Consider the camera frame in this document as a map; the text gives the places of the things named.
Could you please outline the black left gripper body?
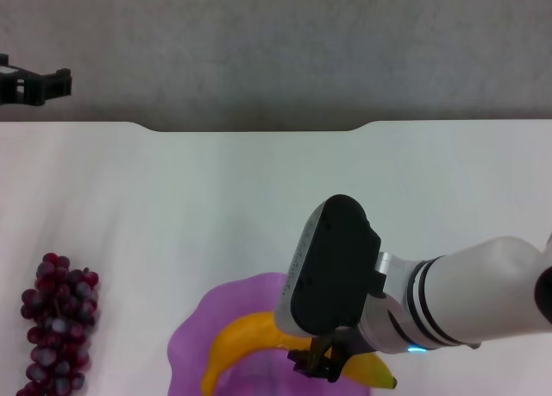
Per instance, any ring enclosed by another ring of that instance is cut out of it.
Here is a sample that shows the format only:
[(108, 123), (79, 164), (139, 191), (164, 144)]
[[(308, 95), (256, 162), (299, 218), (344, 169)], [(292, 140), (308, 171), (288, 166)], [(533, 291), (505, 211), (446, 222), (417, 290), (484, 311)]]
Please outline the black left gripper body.
[(1, 54), (1, 105), (24, 103), (24, 81), (21, 70), (9, 63), (9, 56)]

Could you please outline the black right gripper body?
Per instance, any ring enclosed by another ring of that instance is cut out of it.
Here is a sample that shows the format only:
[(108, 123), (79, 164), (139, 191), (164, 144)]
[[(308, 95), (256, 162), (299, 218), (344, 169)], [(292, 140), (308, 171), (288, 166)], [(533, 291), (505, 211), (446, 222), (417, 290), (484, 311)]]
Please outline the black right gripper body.
[(375, 352), (375, 348), (362, 335), (359, 325), (340, 326), (332, 333), (332, 355), (348, 360), (354, 355)]

